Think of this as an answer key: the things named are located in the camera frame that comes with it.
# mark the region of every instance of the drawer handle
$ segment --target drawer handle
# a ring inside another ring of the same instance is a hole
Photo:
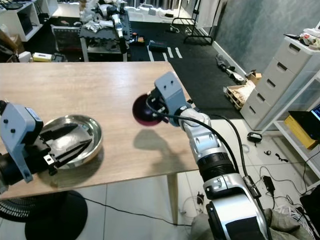
[[[256,114],[256,111],[255,111],[251,106],[249,106],[249,109],[251,110],[251,112],[252,112],[253,114]]]
[[[265,101],[265,98],[260,93],[258,93],[256,96],[260,102],[263,103]]]
[[[292,43],[289,44],[289,49],[293,54],[300,52],[300,48],[297,47],[296,45],[293,45]]]
[[[287,71],[287,68],[285,65],[281,64],[280,62],[277,63],[276,65],[278,67],[278,69],[280,70],[280,72],[284,73],[285,71]]]
[[[267,83],[268,87],[270,87],[272,89],[276,87],[276,85],[269,78],[266,80],[266,83]]]

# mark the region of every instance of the laptop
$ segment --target laptop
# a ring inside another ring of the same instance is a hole
[[[320,141],[320,105],[311,111],[289,111],[289,113],[310,138]]]

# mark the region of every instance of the wooden table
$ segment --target wooden table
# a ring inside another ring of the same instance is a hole
[[[179,172],[198,169],[189,140],[179,128],[145,127],[132,115],[136,98],[172,71],[168,62],[1,63],[0,99],[31,107],[46,123],[87,115],[103,131],[103,148],[80,167],[35,174],[10,186],[0,199],[41,195],[131,179],[167,175],[173,221],[178,220]],[[6,149],[0,141],[0,153]]]

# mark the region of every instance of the gray wall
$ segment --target gray wall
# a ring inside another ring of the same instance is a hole
[[[320,21],[320,0],[228,0],[216,42],[246,71],[263,73],[284,33]]]
[[[189,3],[187,0],[182,0],[181,1],[181,6],[184,8],[184,10],[192,16],[192,12],[194,11],[196,0],[189,0]]]

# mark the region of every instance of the drawer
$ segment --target drawer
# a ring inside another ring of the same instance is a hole
[[[295,73],[275,58],[271,60],[263,75],[269,76],[274,84],[283,88],[289,86],[296,76]]]
[[[266,99],[270,106],[275,105],[278,99],[287,90],[287,87],[284,87],[282,84],[276,84],[275,82],[277,81],[273,80],[273,78],[263,75],[262,79],[255,87],[255,90]]]
[[[300,42],[286,37],[274,58],[283,63],[291,72],[299,73],[311,58],[312,51]]]
[[[252,106],[250,106],[248,102],[243,105],[240,113],[252,130],[255,130],[255,128],[263,119],[263,117],[260,117],[257,114],[256,110]]]
[[[255,89],[251,92],[246,103],[248,103],[260,117],[264,117],[272,107],[266,98]]]
[[[273,105],[295,77],[293,72],[273,58],[255,89],[263,95],[270,105]]]

